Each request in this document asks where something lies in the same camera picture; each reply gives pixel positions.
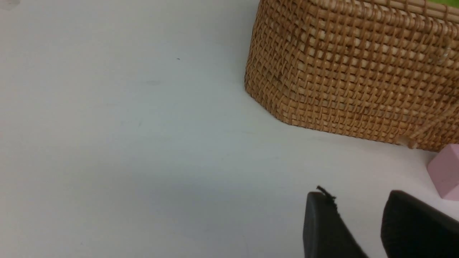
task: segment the white surface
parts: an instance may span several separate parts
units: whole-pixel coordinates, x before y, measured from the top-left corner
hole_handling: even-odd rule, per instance
[[[432,153],[288,126],[245,93],[255,0],[0,12],[0,257],[302,258],[320,184],[373,258]]]
[[[0,0],[0,9],[12,10],[14,7],[19,5],[21,0]]]

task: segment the pink block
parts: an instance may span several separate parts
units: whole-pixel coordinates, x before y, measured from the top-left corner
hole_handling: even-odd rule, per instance
[[[427,166],[441,198],[459,201],[459,144],[447,145]]]

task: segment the wicker basket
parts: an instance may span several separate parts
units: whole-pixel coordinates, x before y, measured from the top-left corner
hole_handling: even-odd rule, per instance
[[[459,10],[261,0],[247,92],[281,121],[439,151],[459,143]]]

